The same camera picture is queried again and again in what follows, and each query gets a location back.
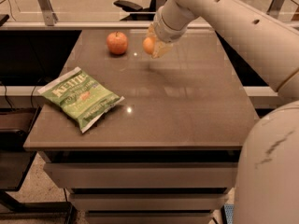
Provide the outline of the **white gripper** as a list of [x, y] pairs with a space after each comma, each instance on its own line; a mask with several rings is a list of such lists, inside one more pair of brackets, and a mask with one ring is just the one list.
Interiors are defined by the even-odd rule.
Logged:
[[160, 7], [147, 31], [147, 37], [156, 39], [151, 57], [161, 58], [169, 52], [173, 48], [172, 43], [177, 42], [185, 34], [190, 22], [189, 10], [180, 7]]

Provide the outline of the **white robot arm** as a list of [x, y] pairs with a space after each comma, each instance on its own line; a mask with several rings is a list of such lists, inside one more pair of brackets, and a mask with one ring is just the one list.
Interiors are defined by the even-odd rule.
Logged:
[[238, 163], [234, 224], [299, 224], [299, 34], [239, 0], [167, 0], [149, 34], [163, 56], [203, 18], [287, 103], [250, 131]]

